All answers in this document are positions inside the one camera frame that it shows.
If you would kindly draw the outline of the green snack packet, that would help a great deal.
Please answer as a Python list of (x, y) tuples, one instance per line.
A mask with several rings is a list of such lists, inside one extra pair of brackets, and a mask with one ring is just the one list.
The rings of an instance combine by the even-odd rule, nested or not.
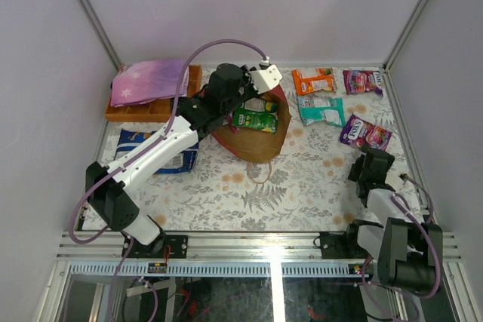
[(232, 116), (232, 125), (274, 134), (278, 128), (278, 104), (260, 98), (242, 103)]

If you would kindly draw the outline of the red paper bag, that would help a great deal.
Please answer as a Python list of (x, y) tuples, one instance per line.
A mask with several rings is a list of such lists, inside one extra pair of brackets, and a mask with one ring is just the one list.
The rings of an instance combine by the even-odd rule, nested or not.
[(218, 143), (243, 161), (263, 164), (277, 157), (291, 122), (288, 100), (281, 86), (266, 92), (262, 100), (275, 105), (275, 111), (259, 113), (238, 109), (232, 121), (212, 133)]

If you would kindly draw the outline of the teal candy bag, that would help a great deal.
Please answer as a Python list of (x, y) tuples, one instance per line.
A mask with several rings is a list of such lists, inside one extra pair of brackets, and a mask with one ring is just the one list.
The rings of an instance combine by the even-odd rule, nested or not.
[(305, 126), (315, 122), (325, 122), (335, 127), (346, 124), (341, 98), (298, 96), (297, 105)]

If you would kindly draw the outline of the white Fox's candy bag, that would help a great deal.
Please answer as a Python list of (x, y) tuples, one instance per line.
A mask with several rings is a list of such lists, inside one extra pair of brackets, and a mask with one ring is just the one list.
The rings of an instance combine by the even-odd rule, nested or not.
[(373, 70), (343, 70), (343, 81), (347, 95), (374, 92), (382, 97), (382, 77), (379, 71)]

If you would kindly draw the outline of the orange Fox's candy bag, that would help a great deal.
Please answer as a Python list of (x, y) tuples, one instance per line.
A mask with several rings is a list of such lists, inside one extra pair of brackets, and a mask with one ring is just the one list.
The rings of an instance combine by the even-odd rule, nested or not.
[(292, 77), (298, 96), (306, 96), (318, 92), (335, 93), (337, 91), (332, 68), (294, 69)]

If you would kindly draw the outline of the blue Doritos chip bag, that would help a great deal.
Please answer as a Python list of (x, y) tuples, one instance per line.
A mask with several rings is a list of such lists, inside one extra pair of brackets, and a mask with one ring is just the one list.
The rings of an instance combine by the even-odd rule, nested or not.
[[(117, 161), (127, 156), (129, 152), (137, 148), (153, 134), (154, 132), (121, 130), (115, 160)], [(175, 148), (164, 146), (158, 149), (156, 160), (164, 163), (160, 164), (161, 168), (155, 174), (188, 173), (193, 169), (197, 159), (199, 144), (196, 143), (184, 150), (181, 150), (179, 145), (180, 143), (176, 143)]]

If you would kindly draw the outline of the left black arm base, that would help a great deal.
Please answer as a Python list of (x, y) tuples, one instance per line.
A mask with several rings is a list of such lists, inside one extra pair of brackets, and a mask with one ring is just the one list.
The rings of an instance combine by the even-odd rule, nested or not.
[(122, 256), (135, 259), (185, 259), (188, 250), (187, 235), (170, 235), (162, 232), (152, 243), (144, 245), (137, 239), (131, 247), (131, 239), (125, 236)]

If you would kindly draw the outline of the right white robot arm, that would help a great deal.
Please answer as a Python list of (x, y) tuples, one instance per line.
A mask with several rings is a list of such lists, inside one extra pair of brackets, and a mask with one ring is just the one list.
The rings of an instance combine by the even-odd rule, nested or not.
[(389, 183), (394, 156), (369, 146), (352, 164), (348, 180), (376, 222), (356, 221), (355, 232), (344, 238), (352, 257), (366, 252), (377, 261), (382, 285), (430, 298), (441, 283), (443, 232), (429, 219), (417, 218), (407, 200)]

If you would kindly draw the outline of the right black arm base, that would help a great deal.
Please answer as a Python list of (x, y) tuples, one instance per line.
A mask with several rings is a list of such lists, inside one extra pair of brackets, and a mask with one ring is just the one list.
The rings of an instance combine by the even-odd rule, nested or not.
[(359, 245), (357, 238), (367, 228), (370, 232), (383, 230), (378, 222), (354, 219), (344, 232), (319, 232), (312, 243), (323, 259), (365, 259), (370, 253)]

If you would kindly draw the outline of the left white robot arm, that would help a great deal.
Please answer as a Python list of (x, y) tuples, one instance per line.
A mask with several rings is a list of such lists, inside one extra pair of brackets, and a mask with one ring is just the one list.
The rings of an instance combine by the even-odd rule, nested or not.
[(87, 202), (107, 227), (136, 240), (148, 257), (160, 256), (165, 233), (137, 206), (132, 193), (175, 155), (221, 127), (242, 103), (265, 92), (261, 73), (268, 68), (220, 64), (198, 93), (173, 104), (174, 118), (160, 130), (108, 166), (91, 164), (86, 170)]

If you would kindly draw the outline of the orange wooden tray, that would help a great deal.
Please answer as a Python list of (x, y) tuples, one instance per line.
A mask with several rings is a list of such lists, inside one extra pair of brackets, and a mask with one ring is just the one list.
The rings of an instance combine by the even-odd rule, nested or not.
[[(191, 97), (201, 89), (202, 67), (189, 66), (187, 96)], [(113, 107), (110, 101), (104, 116), (109, 122), (166, 122), (171, 116), (171, 100), (154, 100), (133, 106)]]

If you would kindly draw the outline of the floral table mat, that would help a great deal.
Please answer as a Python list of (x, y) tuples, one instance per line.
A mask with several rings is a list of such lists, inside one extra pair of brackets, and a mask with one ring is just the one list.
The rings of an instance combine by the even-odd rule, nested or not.
[(340, 142), (338, 127), (305, 125), (291, 68), (281, 73), (291, 122), (276, 158), (251, 164), (209, 136), (192, 171), (151, 176), (135, 191), (140, 209), (171, 231), (342, 231), (373, 219), (347, 178), (358, 150)]

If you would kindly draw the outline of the purple plastic package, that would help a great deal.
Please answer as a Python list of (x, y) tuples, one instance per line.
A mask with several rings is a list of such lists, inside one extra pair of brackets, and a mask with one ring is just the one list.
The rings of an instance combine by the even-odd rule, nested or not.
[(189, 70), (184, 60), (148, 60), (123, 65), (112, 80), (110, 105), (140, 105), (187, 95)]

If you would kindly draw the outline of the aluminium front rail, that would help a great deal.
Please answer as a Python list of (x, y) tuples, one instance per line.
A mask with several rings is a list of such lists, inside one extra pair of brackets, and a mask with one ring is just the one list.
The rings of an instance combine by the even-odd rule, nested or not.
[[(262, 261), (272, 256), (305, 261), (321, 258), (317, 232), (184, 232), (188, 237), (187, 259), (206, 262)], [(125, 239), (105, 232), (89, 244), (77, 244), (62, 233), (57, 258), (67, 260), (118, 260)]]

